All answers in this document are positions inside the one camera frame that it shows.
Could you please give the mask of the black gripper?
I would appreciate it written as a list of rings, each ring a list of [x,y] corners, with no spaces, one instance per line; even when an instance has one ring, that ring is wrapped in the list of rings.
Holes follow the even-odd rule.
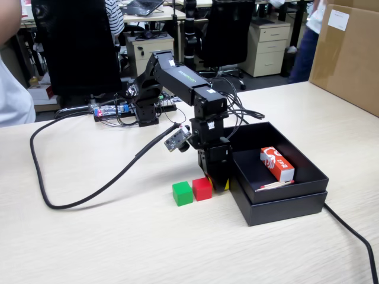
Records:
[[[231,144],[226,137],[209,143],[201,143],[199,138],[194,138],[194,148],[198,152],[198,164],[205,177],[210,180],[216,192],[229,189],[229,179],[232,166],[230,163]]]

